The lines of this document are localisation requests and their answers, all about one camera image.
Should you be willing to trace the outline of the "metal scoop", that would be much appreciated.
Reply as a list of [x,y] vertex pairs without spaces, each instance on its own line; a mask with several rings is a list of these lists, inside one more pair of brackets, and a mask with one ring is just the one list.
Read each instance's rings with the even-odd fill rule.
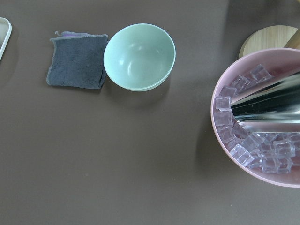
[[231,104],[239,125],[248,132],[300,131],[300,74],[269,80],[244,92]]

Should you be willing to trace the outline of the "mint green bowl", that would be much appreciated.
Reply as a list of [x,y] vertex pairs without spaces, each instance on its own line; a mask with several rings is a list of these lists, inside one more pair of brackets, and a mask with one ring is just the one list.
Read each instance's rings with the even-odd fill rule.
[[131,91],[148,91],[162,84],[171,73],[176,48],[162,28],[139,23],[118,31],[104,52],[104,67],[118,86]]

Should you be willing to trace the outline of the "cream serving tray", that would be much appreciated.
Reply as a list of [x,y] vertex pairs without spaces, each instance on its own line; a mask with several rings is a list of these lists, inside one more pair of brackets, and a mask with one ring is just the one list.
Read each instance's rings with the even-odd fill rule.
[[0,18],[0,59],[4,54],[8,41],[12,32],[12,25],[10,21],[4,17]]

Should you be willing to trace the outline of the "wooden mug tree stand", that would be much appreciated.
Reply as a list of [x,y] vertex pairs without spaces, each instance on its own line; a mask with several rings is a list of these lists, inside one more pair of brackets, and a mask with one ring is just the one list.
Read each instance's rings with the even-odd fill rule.
[[260,29],[245,40],[238,58],[264,49],[284,47],[297,31],[298,28],[286,25]]

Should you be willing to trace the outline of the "pink bowl with ice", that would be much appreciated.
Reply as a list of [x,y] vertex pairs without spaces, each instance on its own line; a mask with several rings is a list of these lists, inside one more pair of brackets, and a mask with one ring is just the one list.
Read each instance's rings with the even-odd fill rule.
[[248,77],[259,64],[271,74],[273,79],[291,75],[300,68],[300,52],[292,48],[270,48],[250,53],[235,61],[221,75],[211,99],[211,122],[215,135],[225,153],[240,168],[265,182],[290,188],[300,186],[300,169],[294,167],[291,156],[277,156],[278,147],[291,147],[293,143],[285,137],[264,139],[260,131],[242,137],[235,134],[234,128],[241,129],[234,119],[229,104],[234,97],[242,95],[249,88],[240,86],[239,79]]

